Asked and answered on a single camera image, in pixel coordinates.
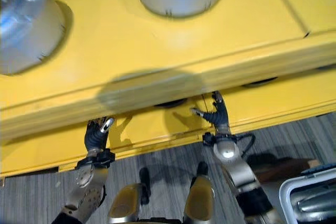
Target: black joint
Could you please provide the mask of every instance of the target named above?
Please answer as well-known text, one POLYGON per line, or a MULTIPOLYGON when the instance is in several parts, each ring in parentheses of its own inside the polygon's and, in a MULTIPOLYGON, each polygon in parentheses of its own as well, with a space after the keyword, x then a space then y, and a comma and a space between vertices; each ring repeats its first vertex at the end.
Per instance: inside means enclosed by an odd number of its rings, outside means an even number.
POLYGON ((272 205, 261 187, 239 194, 236 199, 245 216, 263 214, 272 209, 272 205))
POLYGON ((97 154, 96 157, 86 157, 77 163, 75 169, 79 169, 81 166, 93 165, 96 168, 109 168, 110 164, 115 160, 116 155, 106 148, 104 151, 97 154))
POLYGON ((203 145, 205 146, 213 146, 215 144, 214 135, 210 132, 205 132, 202 136, 203 145))

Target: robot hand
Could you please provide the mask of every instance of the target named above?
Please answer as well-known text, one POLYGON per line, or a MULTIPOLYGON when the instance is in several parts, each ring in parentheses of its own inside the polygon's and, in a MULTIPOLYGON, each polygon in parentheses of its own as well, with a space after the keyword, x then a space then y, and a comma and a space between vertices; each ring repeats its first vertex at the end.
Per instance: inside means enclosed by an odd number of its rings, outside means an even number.
POLYGON ((196 108, 192 108, 191 111, 215 126, 215 135, 210 132, 205 133, 203 144, 213 146, 214 154, 223 167, 224 177, 245 215, 245 221, 248 224, 283 223, 278 213, 273 209, 252 169, 243 160, 246 152, 252 147, 255 136, 252 133, 242 136, 232 135, 229 130, 228 114, 222 95, 215 91, 212 97, 215 100, 216 112, 202 112, 196 108), (237 142, 247 137, 251 137, 251 140, 241 153, 237 142))
POLYGON ((106 148, 113 118, 90 121, 85 134, 86 158, 78 162, 75 188, 53 224, 86 223, 105 199, 105 182, 114 154, 106 148))

